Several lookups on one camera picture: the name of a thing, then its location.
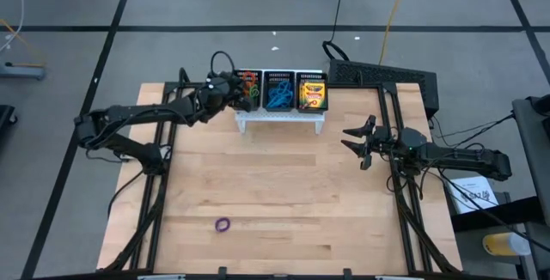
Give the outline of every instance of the yellow object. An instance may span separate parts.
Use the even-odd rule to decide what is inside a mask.
[[[531,254],[529,242],[516,233],[489,234],[483,238],[483,247],[494,256]]]
[[[384,41],[382,42],[382,52],[380,52],[380,60],[378,61],[378,65],[382,65],[384,54],[386,54],[386,41],[388,40],[389,27],[392,24],[392,20],[394,19],[394,15],[397,11],[397,7],[399,6],[400,1],[401,0],[395,0],[394,7],[392,8],[392,13],[389,15],[388,24],[386,25],[386,32],[384,32]]]
[[[35,57],[37,57],[40,60],[39,64],[13,64],[13,66],[27,66],[27,67],[45,67],[46,66],[46,59],[44,58],[44,55],[42,52],[40,52],[38,49],[34,48],[30,44],[27,43],[26,40],[24,40],[17,32],[4,20],[0,19],[0,23],[2,23],[12,34],[12,36],[15,36],[16,39],[18,39],[23,45],[27,48],[27,50],[32,54],[34,52]]]
[[[325,83],[304,82],[300,92],[300,108],[325,108]]]

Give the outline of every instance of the black floor stripe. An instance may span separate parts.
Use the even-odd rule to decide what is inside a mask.
[[[119,5],[117,6],[117,9],[114,13],[113,22],[111,23],[111,27],[108,30],[105,44],[103,45],[99,60],[97,61],[97,65],[95,66],[94,74],[90,81],[88,92],[86,93],[86,97],[84,98],[80,113],[87,113],[92,106],[95,91],[97,90],[97,86],[101,79],[101,74],[103,73],[103,69],[105,68],[109,52],[111,51],[111,47],[113,45],[114,35],[117,32],[117,27],[120,24],[120,18],[122,17],[122,13],[124,12],[127,1],[128,0],[119,0]],[[67,178],[69,177],[70,167],[72,166],[72,162],[75,158],[77,144],[78,141],[76,133],[73,131],[70,138],[69,146],[65,151],[65,156],[61,164],[61,168],[59,169],[58,177],[52,190],[52,195],[50,196],[50,199],[46,206],[46,211],[44,212],[44,216],[42,217],[42,221],[40,222],[38,232],[34,237],[34,242],[31,247],[30,254],[28,255],[25,267],[23,268],[21,279],[32,278],[34,272],[36,271],[36,266],[39,263],[40,255],[42,254],[42,250],[44,248],[44,245],[46,244],[46,238],[48,236],[48,233],[50,232],[53,218],[59,205],[59,200],[61,199],[65,183],[67,181]]]
[[[108,32],[109,26],[24,26],[23,32]],[[239,25],[239,26],[119,26],[117,32],[331,32],[331,25]],[[384,32],[386,26],[337,26],[339,32]],[[537,32],[550,32],[550,26],[536,27]],[[523,26],[392,26],[391,32],[412,33],[515,33]]]
[[[533,52],[535,53],[535,56],[539,61],[539,64],[541,65],[542,72],[547,77],[548,82],[550,82],[550,64],[548,64],[547,56],[541,47],[541,43],[539,43],[539,40],[536,38],[535,35],[535,30],[539,30],[536,32],[545,32],[544,30],[546,30],[547,32],[550,27],[531,27],[529,19],[527,19],[527,16],[525,15],[525,12],[523,11],[522,5],[519,3],[519,0],[510,1],[512,3],[512,6],[514,7],[514,10],[516,11],[519,21],[522,23],[522,27],[525,28],[525,33],[527,34],[527,38],[529,39],[529,44],[531,44]]]

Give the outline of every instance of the white holder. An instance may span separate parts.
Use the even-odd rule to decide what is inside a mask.
[[[325,113],[299,113],[296,109],[289,112],[268,112],[265,108],[258,108],[257,111],[250,113],[235,112],[235,121],[239,126],[239,131],[244,134],[247,131],[248,121],[259,122],[314,122],[315,134],[321,134],[323,124],[325,123]]]

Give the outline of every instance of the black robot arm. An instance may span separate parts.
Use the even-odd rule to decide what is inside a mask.
[[[380,155],[391,153],[397,161],[398,170],[411,176],[419,174],[426,167],[473,171],[499,181],[511,176],[508,156],[498,150],[442,148],[428,143],[424,135],[411,128],[403,129],[394,138],[387,127],[375,126],[375,123],[376,117],[370,116],[363,127],[344,130],[344,133],[354,137],[366,137],[364,143],[342,141],[363,158],[361,169],[370,167],[370,153],[374,151]]]
[[[116,155],[138,159],[146,174],[160,174],[163,159],[159,146],[141,144],[117,134],[126,125],[171,121],[193,126],[207,123],[227,105],[249,111],[250,102],[243,97],[244,81],[232,72],[210,73],[206,82],[181,98],[165,105],[112,106],[75,118],[79,145],[85,149],[106,148]]]

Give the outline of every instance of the wooden tabletop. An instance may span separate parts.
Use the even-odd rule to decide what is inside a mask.
[[[138,104],[159,103],[163,84],[143,84]],[[417,84],[398,84],[405,126],[430,137]],[[389,165],[373,155],[368,171],[340,143],[343,129],[370,114],[381,124],[377,92],[329,89],[322,133],[309,123],[248,123],[239,133],[226,109],[207,125],[179,126],[156,256],[158,273],[406,275]],[[130,137],[152,142],[156,125],[134,125]],[[118,187],[140,170],[123,164]],[[134,233],[145,177],[113,205],[98,267],[111,263]],[[421,202],[425,229],[455,267],[461,261],[442,184],[426,177]],[[214,222],[231,227],[217,233]],[[418,243],[411,230],[416,266]],[[144,240],[141,265],[149,245]]]

